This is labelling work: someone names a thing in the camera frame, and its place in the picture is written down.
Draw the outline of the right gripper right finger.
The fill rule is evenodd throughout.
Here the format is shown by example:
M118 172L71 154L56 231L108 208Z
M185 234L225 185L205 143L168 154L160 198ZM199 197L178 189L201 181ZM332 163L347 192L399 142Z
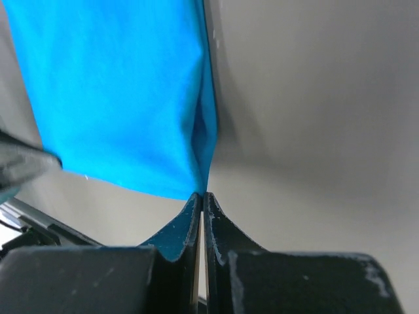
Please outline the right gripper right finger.
M203 201L208 313L402 313L384 268L361 253L276 253L212 193Z

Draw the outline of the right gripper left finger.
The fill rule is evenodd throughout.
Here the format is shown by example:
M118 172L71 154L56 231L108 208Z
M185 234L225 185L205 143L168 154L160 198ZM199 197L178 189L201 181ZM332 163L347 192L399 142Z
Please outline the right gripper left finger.
M200 196L133 247L102 245L15 198L1 247L2 313L198 313Z

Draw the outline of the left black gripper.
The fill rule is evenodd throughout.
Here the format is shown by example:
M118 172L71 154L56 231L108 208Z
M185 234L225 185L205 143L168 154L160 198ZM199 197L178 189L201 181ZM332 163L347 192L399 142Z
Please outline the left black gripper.
M53 169L62 169L58 156L1 130L1 196L15 196L22 185Z

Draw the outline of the blue t shirt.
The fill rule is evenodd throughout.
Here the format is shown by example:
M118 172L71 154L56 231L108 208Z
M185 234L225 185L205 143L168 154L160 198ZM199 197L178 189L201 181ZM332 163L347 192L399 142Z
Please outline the blue t shirt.
M4 1L41 141L67 171L206 191L217 113L202 1Z

